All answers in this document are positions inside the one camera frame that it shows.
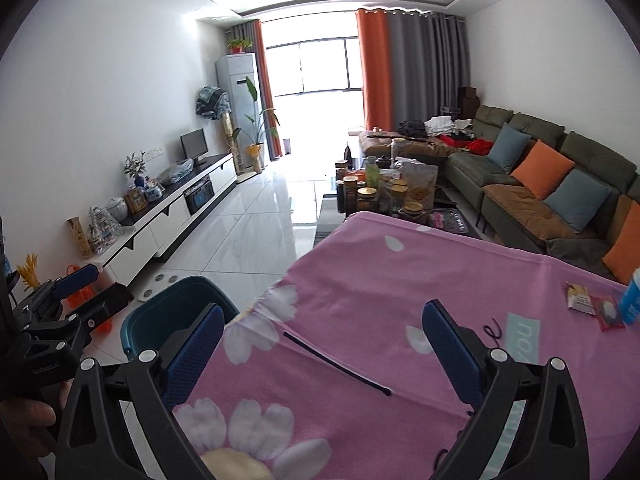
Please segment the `left hand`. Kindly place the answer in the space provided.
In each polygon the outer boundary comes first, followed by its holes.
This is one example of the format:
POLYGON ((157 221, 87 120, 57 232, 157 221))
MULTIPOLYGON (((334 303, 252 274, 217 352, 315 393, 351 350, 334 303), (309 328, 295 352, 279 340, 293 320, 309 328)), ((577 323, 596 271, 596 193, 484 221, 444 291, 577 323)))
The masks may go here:
POLYGON ((9 450, 33 479, 47 479, 41 460, 56 451, 57 437, 52 428, 60 418, 53 402, 11 399, 1 403, 1 422, 9 438, 9 450))

